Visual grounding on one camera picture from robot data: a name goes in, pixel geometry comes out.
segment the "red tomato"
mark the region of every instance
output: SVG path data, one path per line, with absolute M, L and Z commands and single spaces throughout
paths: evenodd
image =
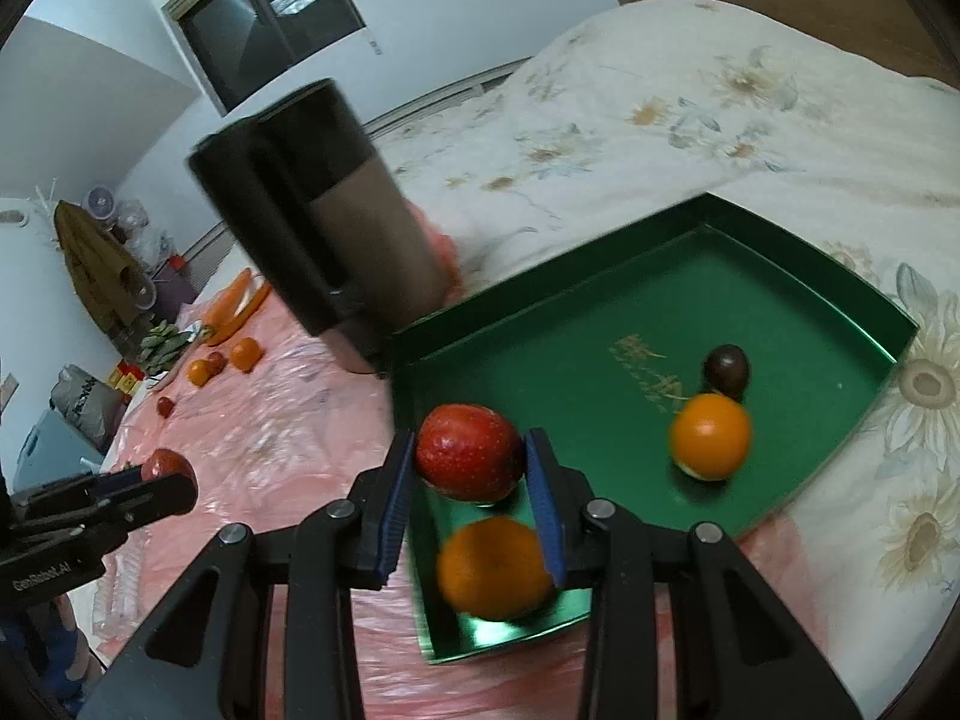
M 176 404 L 171 399 L 162 395 L 157 399 L 157 413 L 166 419 L 174 413 L 174 405 Z
M 206 365 L 210 368 L 211 376 L 219 376 L 227 367 L 227 358 L 221 352 L 210 352 L 206 356 Z
M 506 498 L 523 476 L 524 466 L 517 430 L 484 406 L 438 406 L 416 437 L 416 470 L 458 501 Z

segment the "orange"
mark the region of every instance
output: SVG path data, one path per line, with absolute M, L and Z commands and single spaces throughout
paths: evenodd
M 230 350 L 230 361 L 237 370 L 250 373 L 257 361 L 263 357 L 263 349 L 253 338 L 240 338 Z
M 670 454 L 680 469 L 708 482 L 726 479 L 750 451 L 750 415 L 726 395 L 690 398 L 670 425 Z
M 194 360 L 187 367 L 186 377 L 190 384 L 203 386 L 210 380 L 210 366 L 206 360 Z
M 453 533 L 437 556 L 440 594 L 455 610 L 510 620 L 550 596 L 536 532 L 510 517 L 489 517 Z

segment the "white blanket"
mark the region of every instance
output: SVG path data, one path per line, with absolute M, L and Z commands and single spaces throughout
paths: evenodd
M 960 94 L 736 6 L 645 1 L 377 145 L 469 290 L 713 191 L 920 322 L 902 386 L 785 510 L 829 659 L 880 714 L 960 592 Z

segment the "plastic bag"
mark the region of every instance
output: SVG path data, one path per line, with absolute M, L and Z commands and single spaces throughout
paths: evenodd
M 184 310 L 183 326 L 203 312 Z M 184 453 L 197 472 L 200 500 L 186 517 L 147 528 L 107 556 L 95 624 L 114 655 L 184 567 L 219 528 L 246 522 L 256 532 L 293 525 L 342 497 L 356 474 L 381 464 L 392 437 L 383 381 L 347 373 L 323 343 L 306 336 L 276 295 L 242 335 L 266 349 L 245 376 L 232 367 L 196 389 L 179 377 L 164 391 L 176 402 L 163 420 L 149 395 L 121 427 L 118 462 L 142 463 L 158 446 Z M 201 347 L 193 357 L 208 354 Z M 824 646 L 826 625 L 814 604 L 802 543 L 785 517 L 773 517 L 743 541 L 748 556 Z M 377 718 L 472 717 L 562 720 L 576 716 L 586 628 L 512 646 L 456 664 L 428 665 L 419 651 L 410 569 L 404 554 L 388 586 L 353 594 L 357 661 L 366 714 Z M 282 589 L 275 594 L 268 656 L 267 717 L 282 717 Z M 659 716 L 676 715 L 669 600 L 656 596 Z
M 152 274 L 159 268 L 168 255 L 165 255 L 163 232 L 152 225 L 133 230 L 124 248 L 133 255 L 146 274 Z
M 126 410 L 123 392 L 112 389 L 78 365 L 61 369 L 50 400 L 99 452 L 109 448 Z
M 121 230 L 131 236 L 136 234 L 137 230 L 146 227 L 150 223 L 150 217 L 139 200 L 120 200 L 117 203 L 116 223 Z

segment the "carrot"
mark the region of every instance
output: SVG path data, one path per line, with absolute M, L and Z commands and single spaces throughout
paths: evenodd
M 243 311 L 233 319 L 229 319 L 223 327 L 210 336 L 210 338 L 206 340 L 206 345 L 219 346 L 224 341 L 229 341 L 229 339 L 233 337 L 233 334 L 247 323 L 247 320 L 253 316 L 253 312 L 256 312 L 263 301 L 267 299 L 267 295 L 270 295 L 270 289 L 270 283 L 264 281 L 263 284 L 260 285 L 260 288 L 253 293 L 250 302 L 243 307 Z
M 228 287 L 220 290 L 210 303 L 210 307 L 203 312 L 203 324 L 208 324 L 216 332 L 233 319 L 243 296 L 247 293 L 251 278 L 253 278 L 251 270 L 245 268 L 237 274 Z

